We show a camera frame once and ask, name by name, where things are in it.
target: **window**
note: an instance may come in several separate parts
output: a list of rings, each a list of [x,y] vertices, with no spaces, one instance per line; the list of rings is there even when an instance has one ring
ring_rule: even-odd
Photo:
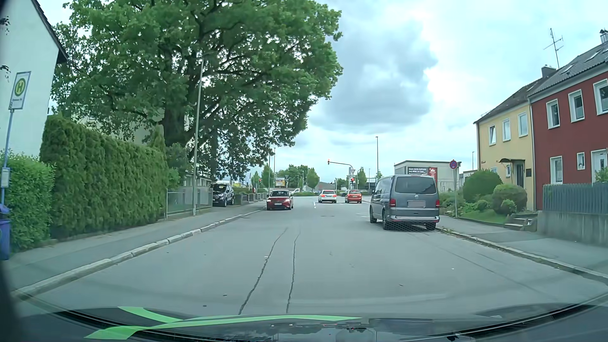
[[[608,113],[608,79],[593,84],[593,93],[598,115]]]
[[[511,121],[509,119],[502,122],[502,141],[511,140]]]
[[[517,116],[517,131],[520,137],[528,135],[528,115],[526,113]]]
[[[490,126],[489,139],[490,139],[490,145],[496,144],[496,126]]]
[[[431,177],[401,176],[395,182],[395,192],[432,195],[437,192],[437,187]]]
[[[557,99],[547,102],[547,119],[549,121],[549,129],[559,127],[559,107]]]
[[[551,184],[562,184],[564,181],[564,169],[562,168],[562,157],[553,157],[551,161]]]
[[[570,103],[570,121],[583,120],[585,112],[582,108],[582,92],[577,90],[568,94],[568,102]]]
[[[577,170],[585,169],[585,152],[576,154],[576,169]]]

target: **red house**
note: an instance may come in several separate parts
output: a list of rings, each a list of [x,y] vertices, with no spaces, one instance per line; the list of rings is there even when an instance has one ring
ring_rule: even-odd
[[[544,184],[592,183],[608,166],[608,31],[528,94],[536,209]]]

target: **sky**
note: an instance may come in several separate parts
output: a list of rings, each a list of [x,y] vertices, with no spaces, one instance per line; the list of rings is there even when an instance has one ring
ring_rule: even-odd
[[[65,0],[38,0],[51,24],[68,21]],[[391,175],[403,160],[460,161],[474,168],[475,125],[522,86],[600,44],[604,1],[320,0],[342,11],[336,43],[344,74],[309,113],[294,147],[271,165],[314,167],[321,181],[348,167]]]

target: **tree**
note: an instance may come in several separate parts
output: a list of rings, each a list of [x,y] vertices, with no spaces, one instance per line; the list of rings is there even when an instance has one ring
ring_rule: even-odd
[[[272,187],[274,187],[274,184],[272,183],[274,180],[274,172],[272,172],[272,169],[270,168],[270,166],[268,166],[268,164],[264,165],[264,169],[262,170],[262,185],[267,188],[270,189],[271,185]]]
[[[308,169],[308,174],[306,175],[306,185],[314,189],[318,183],[319,176],[317,175],[317,172],[315,172],[314,167]]]
[[[357,172],[357,187],[358,189],[365,189],[366,186],[367,176],[365,176],[365,171],[363,170],[363,167],[361,167],[359,172]]]
[[[502,184],[498,173],[490,170],[479,170],[467,177],[462,186],[462,194],[465,201],[475,203],[481,196],[490,195],[497,185]]]
[[[340,12],[312,0],[73,0],[55,26],[72,61],[52,98],[66,116],[127,139],[161,123],[214,178],[242,178],[293,146],[342,73]],[[203,70],[199,131],[195,108]]]

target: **red car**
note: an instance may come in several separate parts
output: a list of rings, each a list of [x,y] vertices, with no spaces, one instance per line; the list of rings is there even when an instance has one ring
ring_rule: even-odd
[[[346,196],[344,196],[344,203],[361,203],[362,200],[361,191],[359,190],[349,190],[347,191]]]
[[[294,208],[294,196],[289,190],[273,190],[266,199],[266,210]]]

